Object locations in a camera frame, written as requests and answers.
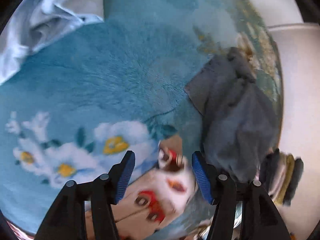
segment gray cloth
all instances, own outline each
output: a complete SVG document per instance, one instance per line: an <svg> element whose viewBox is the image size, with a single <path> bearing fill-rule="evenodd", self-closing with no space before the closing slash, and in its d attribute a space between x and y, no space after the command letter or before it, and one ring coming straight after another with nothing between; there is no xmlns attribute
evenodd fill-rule
<svg viewBox="0 0 320 240"><path fill-rule="evenodd" d="M203 115L207 162L240 182L254 179L275 141L277 117L238 49L215 56L185 91Z"/></svg>
<svg viewBox="0 0 320 240"><path fill-rule="evenodd" d="M103 21L103 0L23 0L0 35L0 84L23 60L85 24Z"/></svg>
<svg viewBox="0 0 320 240"><path fill-rule="evenodd" d="M296 194L296 190L298 187L298 184L300 182L300 179L302 177L304 169L304 164L301 158L298 158L294 162L294 169L292 173L292 177L289 183L289 186L287 188L287 191L285 192L284 195L284 200L283 204L285 206L290 206L291 205L291 200L293 199L294 195Z"/></svg>

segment orange mouth print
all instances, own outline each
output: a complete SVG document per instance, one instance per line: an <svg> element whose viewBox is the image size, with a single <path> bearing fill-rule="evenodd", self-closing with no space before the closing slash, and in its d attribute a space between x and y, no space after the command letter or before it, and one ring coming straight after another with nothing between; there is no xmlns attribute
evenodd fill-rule
<svg viewBox="0 0 320 240"><path fill-rule="evenodd" d="M167 179L167 183L170 188L178 191L178 192L186 192L187 189L178 181Z"/></svg>

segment crumpled white fabric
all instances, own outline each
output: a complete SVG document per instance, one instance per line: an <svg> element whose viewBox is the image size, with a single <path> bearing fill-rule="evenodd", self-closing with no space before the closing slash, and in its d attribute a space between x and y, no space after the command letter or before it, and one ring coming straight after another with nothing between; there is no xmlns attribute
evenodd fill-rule
<svg viewBox="0 0 320 240"><path fill-rule="evenodd" d="M0 85L28 55L103 17L103 0L23 0L0 35Z"/></svg>

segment ridged blue pad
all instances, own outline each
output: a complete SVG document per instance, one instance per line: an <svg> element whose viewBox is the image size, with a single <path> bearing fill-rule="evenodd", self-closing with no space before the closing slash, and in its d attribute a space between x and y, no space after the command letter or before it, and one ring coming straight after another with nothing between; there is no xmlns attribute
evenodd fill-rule
<svg viewBox="0 0 320 240"><path fill-rule="evenodd" d="M131 154L130 158L128 159L128 161L126 163L126 165L123 169L123 172L121 174L121 177L120 177L118 184L117 184L117 192L116 192L116 196L115 196L116 203L118 203L121 199L123 199L124 193L127 189L129 180L131 178L131 175L132 175L132 172L133 172L133 169L135 166L135 162L136 162L135 154L134 154L134 152L131 152L130 154Z"/></svg>
<svg viewBox="0 0 320 240"><path fill-rule="evenodd" d="M203 198L212 204L211 185L195 153L192 155L191 164Z"/></svg>

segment silver screw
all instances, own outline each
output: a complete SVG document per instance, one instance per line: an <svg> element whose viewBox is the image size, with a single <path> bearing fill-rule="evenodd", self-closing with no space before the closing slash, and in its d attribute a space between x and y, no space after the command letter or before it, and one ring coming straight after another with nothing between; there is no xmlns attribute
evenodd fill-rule
<svg viewBox="0 0 320 240"><path fill-rule="evenodd" d="M73 180L69 180L66 183L67 187L72 187L74 184L75 184L75 182Z"/></svg>
<svg viewBox="0 0 320 240"><path fill-rule="evenodd" d="M227 176L224 175L224 174L220 174L219 177L218 177L220 180L227 180Z"/></svg>
<svg viewBox="0 0 320 240"><path fill-rule="evenodd" d="M259 180L254 180L253 181L253 185L257 186L257 187L260 187L261 186L261 182Z"/></svg>
<svg viewBox="0 0 320 240"><path fill-rule="evenodd" d="M109 179L109 175L108 174L102 174L102 175L100 175L100 179L101 180L107 180L107 179Z"/></svg>

